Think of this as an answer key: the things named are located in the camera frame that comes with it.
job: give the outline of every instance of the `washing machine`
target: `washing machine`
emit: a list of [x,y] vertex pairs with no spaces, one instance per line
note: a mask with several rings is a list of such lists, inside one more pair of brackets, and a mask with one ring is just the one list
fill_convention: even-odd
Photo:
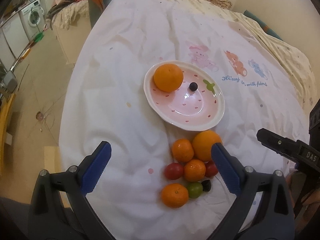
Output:
[[38,28],[40,32],[44,29],[44,10],[41,7],[40,0],[35,0],[27,5],[19,12],[19,15],[26,35],[29,41],[32,41],[39,33]]

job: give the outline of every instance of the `strawberry-pattern plate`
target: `strawberry-pattern plate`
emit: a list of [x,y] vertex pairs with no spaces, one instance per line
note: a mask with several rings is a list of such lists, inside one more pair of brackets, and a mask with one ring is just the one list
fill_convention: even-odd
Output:
[[[171,92],[159,90],[153,75],[163,64],[176,64],[183,71],[183,83]],[[196,91],[190,83],[198,85]],[[216,126],[223,117],[225,101],[221,89],[211,76],[200,68],[182,61],[165,61],[154,65],[146,73],[143,90],[149,105],[166,122],[187,131],[205,131]]]

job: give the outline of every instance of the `orange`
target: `orange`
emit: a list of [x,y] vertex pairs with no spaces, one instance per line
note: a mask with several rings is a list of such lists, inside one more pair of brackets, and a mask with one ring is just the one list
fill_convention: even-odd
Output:
[[217,142],[222,143],[220,136],[214,131],[207,130],[198,133],[192,141],[195,156],[203,162],[211,161],[211,147]]
[[191,160],[184,166],[184,178],[190,182],[197,182],[204,178],[205,164],[200,160]]
[[187,139],[179,139],[172,145],[172,155],[178,162],[187,163],[193,158],[194,152],[191,142]]
[[165,186],[161,192],[161,200],[167,207],[182,207],[188,202],[188,199],[189,193],[187,188],[178,183]]
[[181,86],[183,81],[183,72],[175,64],[164,64],[156,69],[153,75],[153,80],[157,88],[170,93]]

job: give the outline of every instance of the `bed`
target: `bed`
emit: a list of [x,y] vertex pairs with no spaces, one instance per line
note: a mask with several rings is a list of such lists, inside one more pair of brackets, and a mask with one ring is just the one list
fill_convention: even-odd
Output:
[[[170,183],[162,175],[173,161],[170,146],[196,135],[164,122],[144,95],[145,73],[168,60],[192,63],[217,82],[226,109],[213,130],[244,166],[265,173],[278,169],[286,176],[294,165],[257,141],[260,128],[309,140],[315,79],[298,49],[244,15],[203,0],[112,0],[71,76],[59,146],[67,169],[101,141],[111,144],[111,160],[87,199],[116,239],[206,239],[235,200],[219,174],[209,193],[179,209],[159,200]],[[243,227],[260,198],[257,194]]]

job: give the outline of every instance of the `dark grape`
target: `dark grape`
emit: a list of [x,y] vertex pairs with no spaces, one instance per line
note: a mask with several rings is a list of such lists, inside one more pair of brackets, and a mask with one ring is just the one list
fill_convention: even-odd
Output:
[[201,182],[202,186],[203,186],[203,191],[204,192],[209,192],[211,189],[211,181],[209,179],[206,179],[204,181]]
[[196,82],[191,82],[189,85],[191,91],[196,91],[198,89],[198,84]]

